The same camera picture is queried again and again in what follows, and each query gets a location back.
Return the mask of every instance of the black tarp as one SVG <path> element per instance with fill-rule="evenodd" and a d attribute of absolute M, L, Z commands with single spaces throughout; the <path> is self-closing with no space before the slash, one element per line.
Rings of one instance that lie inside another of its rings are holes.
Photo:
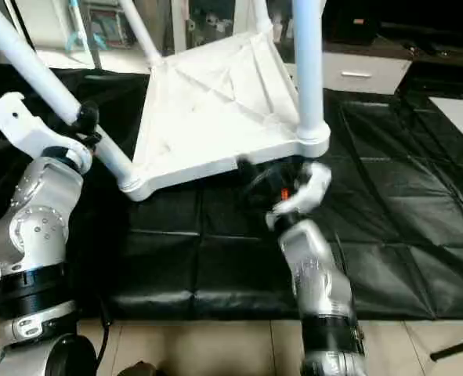
<path fill-rule="evenodd" d="M 65 70 L 80 100 L 132 155 L 147 78 Z M 9 67 L 18 90 L 58 121 Z M 360 318 L 463 318 L 463 135 L 421 93 L 326 92 L 333 181 L 313 211 L 349 275 Z M 28 158 L 0 134 L 0 216 Z M 297 159 L 281 162 L 295 169 Z M 71 276 L 85 306 L 107 297 L 116 317 L 250 319 L 296 316 L 290 276 L 258 213 L 240 204 L 235 172 L 129 202 L 98 162 L 71 220 Z"/>

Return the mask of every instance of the tiled floor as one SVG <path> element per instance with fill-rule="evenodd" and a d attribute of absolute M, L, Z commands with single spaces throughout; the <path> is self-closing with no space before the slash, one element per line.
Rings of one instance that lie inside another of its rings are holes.
<path fill-rule="evenodd" d="M 433 363 L 431 351 L 463 341 L 463 321 L 362 322 L 369 376 L 463 376 L 463 354 Z M 96 349 L 96 321 L 80 323 Z M 169 376 L 299 376 L 300 326 L 295 321 L 116 323 L 99 376 L 139 360 Z"/>

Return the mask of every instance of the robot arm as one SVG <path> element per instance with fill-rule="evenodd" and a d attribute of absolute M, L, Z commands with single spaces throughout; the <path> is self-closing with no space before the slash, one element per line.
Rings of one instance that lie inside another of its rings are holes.
<path fill-rule="evenodd" d="M 93 375 L 95 350 L 76 335 L 64 268 L 69 218 L 92 153 L 33 117 L 23 98 L 0 99 L 0 129 L 34 158 L 0 219 L 0 376 Z"/>
<path fill-rule="evenodd" d="M 301 174 L 304 182 L 297 182 L 292 187 L 296 193 L 288 197 L 290 179 L 284 179 L 275 166 L 259 172 L 246 161 L 238 163 L 252 182 L 249 194 L 267 188 L 261 196 L 275 197 L 266 203 L 273 204 L 266 213 L 266 224 L 278 236 L 292 275 L 305 350 L 302 374 L 365 376 L 351 285 L 317 225 L 305 217 L 323 200 L 331 182 L 330 169 L 319 163 L 306 164 Z"/>

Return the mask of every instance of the white cabinet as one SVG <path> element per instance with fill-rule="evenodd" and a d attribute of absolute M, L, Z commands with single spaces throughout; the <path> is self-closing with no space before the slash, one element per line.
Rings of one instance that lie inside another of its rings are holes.
<path fill-rule="evenodd" d="M 393 94 L 411 61 L 384 57 L 324 52 L 324 87 L 343 92 Z M 295 64 L 287 64 L 297 82 Z"/>

